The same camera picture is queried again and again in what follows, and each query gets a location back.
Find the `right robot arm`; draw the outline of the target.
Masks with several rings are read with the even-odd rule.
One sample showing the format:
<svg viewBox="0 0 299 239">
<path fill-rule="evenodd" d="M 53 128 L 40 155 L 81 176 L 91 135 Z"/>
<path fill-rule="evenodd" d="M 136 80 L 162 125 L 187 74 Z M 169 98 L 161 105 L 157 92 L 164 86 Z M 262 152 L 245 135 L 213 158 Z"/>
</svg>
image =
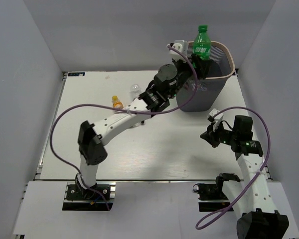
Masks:
<svg viewBox="0 0 299 239">
<path fill-rule="evenodd" d="M 237 217 L 236 232 L 240 239 L 281 239 L 289 220 L 279 213 L 267 184 L 263 169 L 264 153 L 259 141 L 253 140 L 253 120 L 248 116 L 235 116 L 230 129 L 223 126 L 223 114 L 209 116 L 211 124 L 200 137 L 212 147 L 230 146 L 241 169 L 242 178 L 221 173 L 213 190 L 222 199 L 227 198 Z"/>
</svg>

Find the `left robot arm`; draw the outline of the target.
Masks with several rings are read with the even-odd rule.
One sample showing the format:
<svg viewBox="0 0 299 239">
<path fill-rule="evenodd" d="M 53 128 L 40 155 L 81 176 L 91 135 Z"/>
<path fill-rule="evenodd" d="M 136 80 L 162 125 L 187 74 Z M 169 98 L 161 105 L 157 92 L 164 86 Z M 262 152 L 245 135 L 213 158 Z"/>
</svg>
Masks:
<svg viewBox="0 0 299 239">
<path fill-rule="evenodd" d="M 89 199 L 95 194 L 98 165 L 108 155 L 105 145 L 126 129 L 165 110 L 170 105 L 169 99 L 174 98 L 194 74 L 198 79 L 207 77 L 211 60 L 202 60 L 197 54 L 192 54 L 190 62 L 194 64 L 194 69 L 183 60 L 173 60 L 172 64 L 161 66 L 146 90 L 123 112 L 116 112 L 95 123 L 81 123 L 78 135 L 80 173 L 75 181 L 83 198 Z"/>
</svg>

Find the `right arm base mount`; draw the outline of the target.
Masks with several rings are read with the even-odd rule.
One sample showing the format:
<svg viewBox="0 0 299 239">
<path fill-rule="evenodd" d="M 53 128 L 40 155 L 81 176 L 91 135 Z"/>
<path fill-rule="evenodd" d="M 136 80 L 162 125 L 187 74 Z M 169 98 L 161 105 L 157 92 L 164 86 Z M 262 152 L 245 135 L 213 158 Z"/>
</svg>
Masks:
<svg viewBox="0 0 299 239">
<path fill-rule="evenodd" d="M 192 189 L 198 195 L 200 212 L 215 212 L 230 205 L 229 200 L 217 189 L 216 184 L 197 183 Z"/>
</svg>

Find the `green plastic bottle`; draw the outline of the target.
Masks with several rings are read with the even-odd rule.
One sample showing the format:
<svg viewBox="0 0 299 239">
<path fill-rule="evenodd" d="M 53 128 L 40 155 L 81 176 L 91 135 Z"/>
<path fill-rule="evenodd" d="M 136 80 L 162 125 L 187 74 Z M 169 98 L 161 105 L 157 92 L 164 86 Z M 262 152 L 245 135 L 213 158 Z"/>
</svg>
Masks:
<svg viewBox="0 0 299 239">
<path fill-rule="evenodd" d="M 211 40 L 207 31 L 208 25 L 200 25 L 198 35 L 193 42 L 193 53 L 197 54 L 202 60 L 209 60 L 211 52 Z"/>
</svg>

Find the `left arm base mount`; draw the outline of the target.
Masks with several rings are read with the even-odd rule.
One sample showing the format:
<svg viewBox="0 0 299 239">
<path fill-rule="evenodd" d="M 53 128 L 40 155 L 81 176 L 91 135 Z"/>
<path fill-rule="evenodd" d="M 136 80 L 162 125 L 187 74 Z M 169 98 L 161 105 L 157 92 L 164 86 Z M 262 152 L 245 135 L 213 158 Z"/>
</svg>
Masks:
<svg viewBox="0 0 299 239">
<path fill-rule="evenodd" d="M 87 190 L 83 195 L 78 189 L 78 186 L 74 183 L 67 183 L 64 200 L 63 200 L 63 211 L 101 211 L 107 212 L 111 209 L 115 198 L 115 183 L 103 182 L 98 184 L 96 190 L 98 190 L 104 198 L 95 192 Z"/>
</svg>

